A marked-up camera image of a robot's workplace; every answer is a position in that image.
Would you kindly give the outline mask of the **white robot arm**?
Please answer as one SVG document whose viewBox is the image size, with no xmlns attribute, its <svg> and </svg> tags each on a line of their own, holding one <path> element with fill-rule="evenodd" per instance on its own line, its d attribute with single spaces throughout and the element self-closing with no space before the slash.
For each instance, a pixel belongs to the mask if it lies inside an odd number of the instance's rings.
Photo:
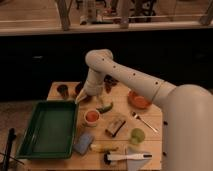
<svg viewBox="0 0 213 171">
<path fill-rule="evenodd" d="M 108 49 L 89 51 L 85 62 L 89 70 L 78 102 L 101 94 L 104 77 L 112 76 L 161 109 L 162 171 L 213 171 L 213 94 L 118 64 Z"/>
</svg>

